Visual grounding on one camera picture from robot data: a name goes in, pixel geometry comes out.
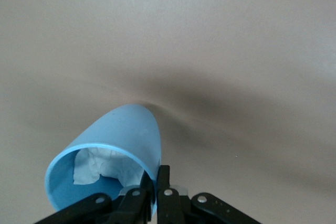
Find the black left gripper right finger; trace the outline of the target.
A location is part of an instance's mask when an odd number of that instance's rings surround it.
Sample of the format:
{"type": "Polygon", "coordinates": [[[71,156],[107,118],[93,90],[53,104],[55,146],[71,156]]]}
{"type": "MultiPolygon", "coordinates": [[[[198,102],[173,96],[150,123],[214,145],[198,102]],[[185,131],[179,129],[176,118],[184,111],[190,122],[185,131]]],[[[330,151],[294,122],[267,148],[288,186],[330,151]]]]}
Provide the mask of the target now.
{"type": "Polygon", "coordinates": [[[170,185],[170,167],[162,165],[157,179],[158,223],[259,223],[210,193],[190,198],[170,185]]]}

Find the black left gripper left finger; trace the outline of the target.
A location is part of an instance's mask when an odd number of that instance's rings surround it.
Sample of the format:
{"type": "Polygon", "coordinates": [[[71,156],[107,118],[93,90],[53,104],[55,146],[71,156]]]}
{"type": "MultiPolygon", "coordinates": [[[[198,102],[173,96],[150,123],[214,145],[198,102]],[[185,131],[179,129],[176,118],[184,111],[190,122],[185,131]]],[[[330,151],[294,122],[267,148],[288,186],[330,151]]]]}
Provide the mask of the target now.
{"type": "Polygon", "coordinates": [[[38,223],[148,223],[155,201],[153,180],[144,172],[139,185],[112,199],[104,193],[90,195],[38,223]]]}

